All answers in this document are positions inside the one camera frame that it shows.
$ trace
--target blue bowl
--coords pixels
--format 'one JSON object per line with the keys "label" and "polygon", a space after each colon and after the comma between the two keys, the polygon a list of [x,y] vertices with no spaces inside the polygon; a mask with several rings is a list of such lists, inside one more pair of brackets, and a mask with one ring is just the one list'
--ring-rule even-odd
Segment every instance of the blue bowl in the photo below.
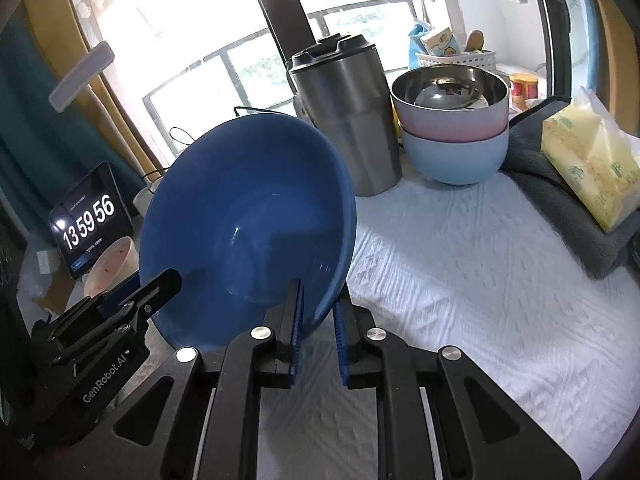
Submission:
{"label": "blue bowl", "polygon": [[497,173],[509,146],[509,126],[495,137],[473,142],[439,142],[402,131],[402,145],[413,165],[433,180],[452,186],[484,182]]}
{"label": "blue bowl", "polygon": [[154,316],[174,348],[227,345],[284,301],[292,278],[305,286],[308,335],[340,293],[355,232],[353,186],[331,142],[299,119],[252,114],[196,140],[162,179],[140,281],[180,272],[182,290]]}

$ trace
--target digital clock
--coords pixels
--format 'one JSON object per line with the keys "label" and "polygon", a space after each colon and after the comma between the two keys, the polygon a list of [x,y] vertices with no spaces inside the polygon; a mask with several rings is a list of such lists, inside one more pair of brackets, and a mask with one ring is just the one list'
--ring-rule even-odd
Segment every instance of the digital clock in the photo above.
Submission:
{"label": "digital clock", "polygon": [[74,278],[87,272],[114,241],[133,234],[108,163],[99,164],[65,195],[49,214],[49,224]]}

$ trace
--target white bowl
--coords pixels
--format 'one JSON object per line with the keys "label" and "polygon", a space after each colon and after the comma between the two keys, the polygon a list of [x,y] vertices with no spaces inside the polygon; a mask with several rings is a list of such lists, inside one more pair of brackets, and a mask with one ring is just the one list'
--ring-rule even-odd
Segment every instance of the white bowl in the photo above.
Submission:
{"label": "white bowl", "polygon": [[507,155],[509,127],[495,137],[475,142],[438,142],[402,131],[402,144],[414,166],[425,176],[451,184],[476,184],[494,174]]}
{"label": "white bowl", "polygon": [[93,298],[110,290],[138,270],[138,252],[133,240],[116,240],[100,255],[84,282],[84,295]]}

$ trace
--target metal bowl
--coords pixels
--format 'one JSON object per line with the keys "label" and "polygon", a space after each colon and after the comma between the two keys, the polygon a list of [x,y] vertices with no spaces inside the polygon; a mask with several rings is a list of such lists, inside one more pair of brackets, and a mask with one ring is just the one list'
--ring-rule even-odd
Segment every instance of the metal bowl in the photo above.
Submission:
{"label": "metal bowl", "polygon": [[481,97],[479,86],[474,81],[439,77],[420,91],[414,104],[436,110],[459,110],[472,106]]}
{"label": "metal bowl", "polygon": [[[425,88],[453,80],[477,89],[487,107],[441,110],[415,105]],[[462,64],[421,66],[405,72],[391,86],[391,97],[402,127],[416,137],[439,142],[473,142],[502,132],[509,122],[509,89],[498,76]]]}

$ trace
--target window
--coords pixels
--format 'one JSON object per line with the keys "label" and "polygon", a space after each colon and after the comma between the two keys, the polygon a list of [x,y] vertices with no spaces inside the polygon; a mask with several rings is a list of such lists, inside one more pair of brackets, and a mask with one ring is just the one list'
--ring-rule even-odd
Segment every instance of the window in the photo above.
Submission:
{"label": "window", "polygon": [[[170,164],[188,142],[173,127],[197,138],[233,118],[239,105],[294,114],[286,49],[278,48],[264,17],[269,9],[263,12],[258,0],[72,1],[90,44],[111,45],[116,59],[108,81],[161,162]],[[442,0],[291,5],[301,4],[316,39],[341,32],[376,43],[389,81],[406,70],[415,18],[449,24]],[[308,33],[309,43],[313,37]]]}
{"label": "window", "polygon": [[[149,146],[170,164],[233,107],[292,97],[257,0],[72,0],[88,41],[116,59],[106,76]],[[174,135],[180,140],[184,136]]]}

